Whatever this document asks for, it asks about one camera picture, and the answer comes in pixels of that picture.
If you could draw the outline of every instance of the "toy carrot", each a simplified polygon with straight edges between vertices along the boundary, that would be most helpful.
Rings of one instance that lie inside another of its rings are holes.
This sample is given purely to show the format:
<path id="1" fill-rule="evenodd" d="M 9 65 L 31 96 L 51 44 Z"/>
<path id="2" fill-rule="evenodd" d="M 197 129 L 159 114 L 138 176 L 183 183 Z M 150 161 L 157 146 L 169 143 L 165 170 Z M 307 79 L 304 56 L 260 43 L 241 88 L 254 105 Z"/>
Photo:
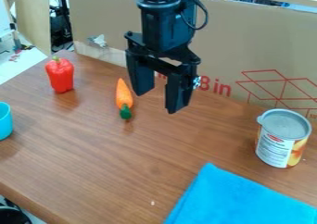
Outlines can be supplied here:
<path id="1" fill-rule="evenodd" d="M 133 106 L 133 97 L 123 79 L 119 79 L 117 83 L 116 103 L 123 119 L 132 117 L 130 108 Z"/>

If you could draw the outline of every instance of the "black equipment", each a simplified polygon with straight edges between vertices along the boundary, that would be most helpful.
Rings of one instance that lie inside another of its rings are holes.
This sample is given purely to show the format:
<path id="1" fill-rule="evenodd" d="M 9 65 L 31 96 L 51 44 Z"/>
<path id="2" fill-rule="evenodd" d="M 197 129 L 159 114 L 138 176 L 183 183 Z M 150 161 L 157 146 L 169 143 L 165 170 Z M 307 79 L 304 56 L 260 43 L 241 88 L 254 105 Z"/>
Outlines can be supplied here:
<path id="1" fill-rule="evenodd" d="M 142 33 L 128 31 L 127 67 L 137 95 L 154 88 L 155 71 L 167 76 L 165 107 L 170 114 L 188 106 L 193 90 L 200 85 L 197 66 L 200 58 L 188 45 L 195 31 L 209 20 L 200 0 L 137 0 L 141 9 Z M 196 27 L 197 6 L 205 13 L 205 22 Z M 177 60 L 174 66 L 162 58 Z"/>

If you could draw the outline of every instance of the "blue towel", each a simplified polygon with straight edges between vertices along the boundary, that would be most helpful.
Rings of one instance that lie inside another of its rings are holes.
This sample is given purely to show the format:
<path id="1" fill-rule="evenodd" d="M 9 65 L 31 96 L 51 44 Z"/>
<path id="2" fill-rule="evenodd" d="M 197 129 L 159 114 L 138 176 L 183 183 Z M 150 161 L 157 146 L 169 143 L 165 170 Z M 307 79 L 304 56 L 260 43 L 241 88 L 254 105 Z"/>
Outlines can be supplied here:
<path id="1" fill-rule="evenodd" d="M 165 224 L 317 224 L 316 209 L 211 164 Z"/>

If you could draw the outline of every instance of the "blue cup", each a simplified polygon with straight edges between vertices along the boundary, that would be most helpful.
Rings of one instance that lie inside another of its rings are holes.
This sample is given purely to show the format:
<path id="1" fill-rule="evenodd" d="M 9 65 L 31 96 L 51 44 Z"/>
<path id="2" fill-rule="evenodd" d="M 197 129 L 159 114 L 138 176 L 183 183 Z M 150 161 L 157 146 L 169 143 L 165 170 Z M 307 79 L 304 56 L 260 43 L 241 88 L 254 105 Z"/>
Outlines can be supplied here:
<path id="1" fill-rule="evenodd" d="M 0 102 L 0 141 L 7 138 L 13 131 L 10 105 Z"/>

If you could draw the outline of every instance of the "cardboard box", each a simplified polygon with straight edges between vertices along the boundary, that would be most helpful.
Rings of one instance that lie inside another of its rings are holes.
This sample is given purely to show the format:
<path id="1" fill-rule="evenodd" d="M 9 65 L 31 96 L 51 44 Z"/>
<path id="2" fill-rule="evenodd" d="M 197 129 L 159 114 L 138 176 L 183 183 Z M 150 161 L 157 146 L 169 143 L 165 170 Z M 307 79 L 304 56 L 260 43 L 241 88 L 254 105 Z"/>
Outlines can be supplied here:
<path id="1" fill-rule="evenodd" d="M 276 6 L 202 0 L 209 26 L 190 48 L 202 58 L 200 90 L 261 106 L 286 107 L 317 118 L 317 15 Z M 70 0 L 79 53 L 124 65 L 124 54 L 88 45 L 104 34 L 110 48 L 124 50 L 126 31 L 140 31 L 134 0 Z"/>

